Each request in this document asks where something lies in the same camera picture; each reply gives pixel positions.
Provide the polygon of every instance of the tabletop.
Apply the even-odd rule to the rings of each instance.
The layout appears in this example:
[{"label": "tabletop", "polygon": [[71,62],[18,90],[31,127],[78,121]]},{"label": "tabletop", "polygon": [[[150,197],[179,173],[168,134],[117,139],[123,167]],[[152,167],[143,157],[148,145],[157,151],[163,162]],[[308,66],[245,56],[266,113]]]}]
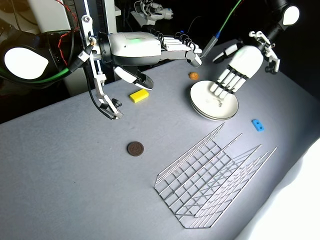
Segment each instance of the tabletop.
[{"label": "tabletop", "polygon": [[[0,239],[2,240],[231,240],[274,187],[320,136],[320,103],[284,74],[258,73],[237,92],[238,113],[216,137],[238,134],[231,156],[262,144],[257,157],[278,147],[228,211],[210,229],[185,229],[154,190],[157,174],[222,122],[198,115],[190,87],[216,79],[228,64],[200,68],[176,60],[145,73],[149,97],[133,103],[138,88],[122,80],[104,86],[122,102],[122,119],[109,120],[89,94],[69,98],[0,125]],[[265,130],[257,132],[251,121]],[[133,157],[127,145],[139,141]]]}]

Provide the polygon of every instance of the orange ball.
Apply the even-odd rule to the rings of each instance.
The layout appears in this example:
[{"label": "orange ball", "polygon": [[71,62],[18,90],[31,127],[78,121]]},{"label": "orange ball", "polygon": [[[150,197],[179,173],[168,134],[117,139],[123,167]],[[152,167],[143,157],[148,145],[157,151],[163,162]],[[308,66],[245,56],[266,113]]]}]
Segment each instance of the orange ball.
[{"label": "orange ball", "polygon": [[191,80],[198,80],[199,79],[199,74],[197,72],[190,72],[189,73],[189,78]]}]

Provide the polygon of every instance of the stack of plates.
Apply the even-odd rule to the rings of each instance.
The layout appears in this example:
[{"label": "stack of plates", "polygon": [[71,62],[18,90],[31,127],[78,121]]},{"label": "stack of plates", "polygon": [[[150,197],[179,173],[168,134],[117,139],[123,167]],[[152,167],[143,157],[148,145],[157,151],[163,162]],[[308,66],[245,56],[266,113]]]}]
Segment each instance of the stack of plates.
[{"label": "stack of plates", "polygon": [[232,118],[238,111],[239,103],[235,95],[228,94],[224,99],[210,91],[213,81],[199,81],[190,91],[191,105],[202,117],[224,121]]}]

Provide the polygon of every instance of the yellow block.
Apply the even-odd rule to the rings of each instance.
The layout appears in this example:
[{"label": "yellow block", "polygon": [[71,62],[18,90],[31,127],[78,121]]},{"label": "yellow block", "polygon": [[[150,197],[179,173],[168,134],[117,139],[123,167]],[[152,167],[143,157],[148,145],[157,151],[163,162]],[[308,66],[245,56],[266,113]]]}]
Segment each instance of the yellow block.
[{"label": "yellow block", "polygon": [[149,96],[149,93],[145,89],[141,89],[135,93],[132,93],[129,97],[132,100],[132,102],[137,103],[141,100],[147,98]]}]

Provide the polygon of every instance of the metal wire basket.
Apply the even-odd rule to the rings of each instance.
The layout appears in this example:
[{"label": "metal wire basket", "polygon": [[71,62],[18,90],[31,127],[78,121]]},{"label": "metal wire basket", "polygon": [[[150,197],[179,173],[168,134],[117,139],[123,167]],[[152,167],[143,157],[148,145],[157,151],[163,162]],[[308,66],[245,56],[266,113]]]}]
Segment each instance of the metal wire basket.
[{"label": "metal wire basket", "polygon": [[221,148],[213,139],[223,125],[156,178],[154,189],[185,228],[211,228],[277,149],[251,160],[259,145],[245,157],[231,158],[225,150],[242,134]]}]

